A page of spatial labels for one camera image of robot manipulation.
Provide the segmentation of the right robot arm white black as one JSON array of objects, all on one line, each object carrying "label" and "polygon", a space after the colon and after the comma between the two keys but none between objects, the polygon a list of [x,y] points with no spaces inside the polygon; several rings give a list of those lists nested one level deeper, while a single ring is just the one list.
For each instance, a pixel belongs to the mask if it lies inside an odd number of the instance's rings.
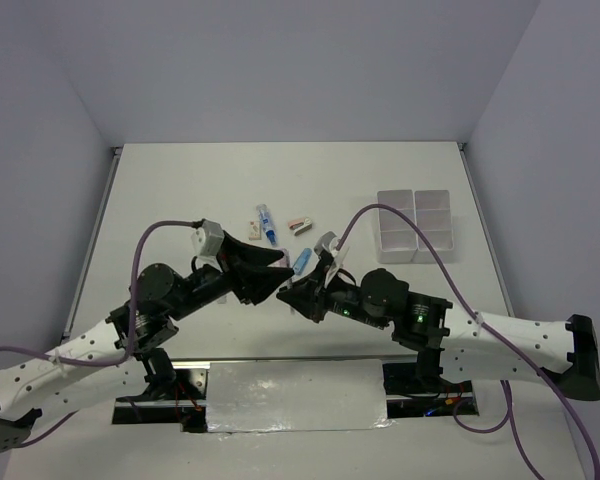
[{"label": "right robot arm white black", "polygon": [[416,352],[416,383],[426,391],[465,381],[549,379],[568,399],[600,400],[598,344],[591,318],[533,321],[469,313],[444,298],[414,292],[378,268],[360,283],[342,280],[334,259],[321,255],[315,269],[277,297],[319,323],[333,313],[368,326],[391,327],[391,339]]}]

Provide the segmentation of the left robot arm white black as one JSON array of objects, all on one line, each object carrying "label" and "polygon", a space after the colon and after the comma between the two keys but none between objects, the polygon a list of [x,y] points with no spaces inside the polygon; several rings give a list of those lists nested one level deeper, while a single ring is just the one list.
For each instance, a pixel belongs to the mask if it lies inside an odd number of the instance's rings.
[{"label": "left robot arm white black", "polygon": [[0,370],[0,454],[34,444],[33,430],[55,430],[90,404],[169,396],[176,375],[161,346],[177,334],[177,321],[227,294],[258,305],[293,276],[280,250],[224,231],[196,229],[192,241],[203,263],[188,276],[164,263],[134,268],[129,300],[91,329],[45,353],[16,351],[23,362]]}]

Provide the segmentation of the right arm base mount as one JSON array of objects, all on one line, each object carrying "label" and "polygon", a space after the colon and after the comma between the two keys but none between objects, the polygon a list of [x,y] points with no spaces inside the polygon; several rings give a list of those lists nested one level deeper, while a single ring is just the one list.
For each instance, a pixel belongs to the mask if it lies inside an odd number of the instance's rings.
[{"label": "right arm base mount", "polygon": [[470,381],[424,383],[414,362],[383,363],[382,373],[389,419],[449,417],[457,405],[458,415],[478,415]]}]

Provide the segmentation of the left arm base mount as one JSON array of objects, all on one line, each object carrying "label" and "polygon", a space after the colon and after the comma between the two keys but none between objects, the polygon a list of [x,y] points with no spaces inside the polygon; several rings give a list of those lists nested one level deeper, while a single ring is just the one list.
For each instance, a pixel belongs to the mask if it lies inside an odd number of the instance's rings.
[{"label": "left arm base mount", "polygon": [[120,397],[114,403],[113,425],[168,425],[183,433],[208,431],[207,386],[209,365],[175,367],[175,382],[162,393]]}]

